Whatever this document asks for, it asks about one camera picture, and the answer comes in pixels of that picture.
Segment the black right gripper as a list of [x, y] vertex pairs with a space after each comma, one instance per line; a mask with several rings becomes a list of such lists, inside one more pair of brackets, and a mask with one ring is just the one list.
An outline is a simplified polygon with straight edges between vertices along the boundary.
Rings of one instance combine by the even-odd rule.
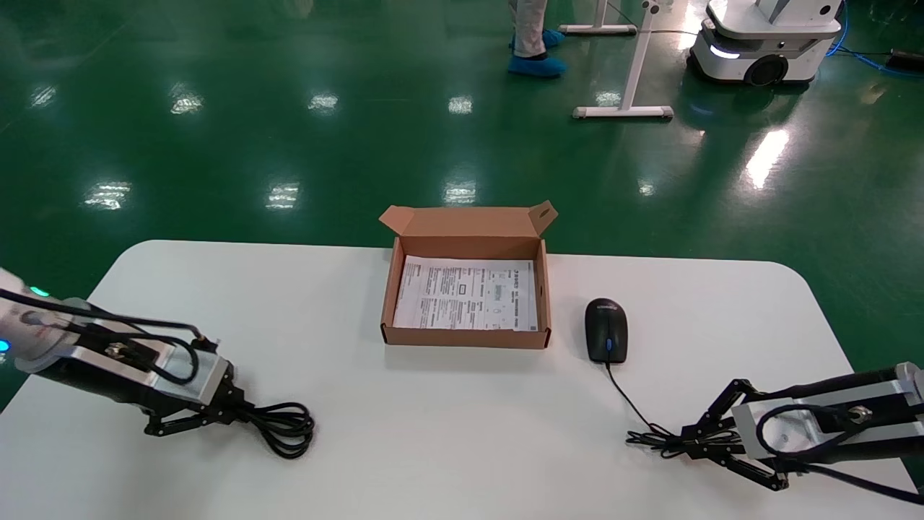
[[[779, 391], [766, 392], [756, 389], [748, 379], [733, 379], [714, 399], [702, 418], [697, 421], [697, 435], [713, 436], [730, 433], [735, 438], [737, 435], [735, 418], [725, 418], [727, 412], [730, 412], [735, 405], [737, 412], [768, 412], [784, 404], [792, 404], [795, 399], [811, 397], [819, 392], [821, 392], [821, 386], [818, 383], [795, 385], [787, 389], [779, 389]], [[736, 455], [745, 454], [744, 447], [740, 444], [694, 441], [686, 442], [682, 451], [690, 459], [710, 460], [737, 476], [746, 478], [775, 493], [789, 487], [788, 477], [785, 474], [771, 472], [737, 458]]]

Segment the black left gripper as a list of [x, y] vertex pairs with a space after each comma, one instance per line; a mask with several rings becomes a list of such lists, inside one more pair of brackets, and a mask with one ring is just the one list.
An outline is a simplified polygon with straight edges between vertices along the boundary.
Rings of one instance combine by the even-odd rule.
[[[227, 365], [208, 404], [154, 393], [152, 410], [145, 412], [148, 423], [144, 428], [144, 433], [161, 438], [202, 428], [216, 422], [224, 425], [234, 422], [251, 423], [255, 406], [245, 401], [245, 392], [235, 385], [236, 375], [235, 366]], [[182, 411], [192, 411], [195, 414], [175, 419], [168, 418]]]

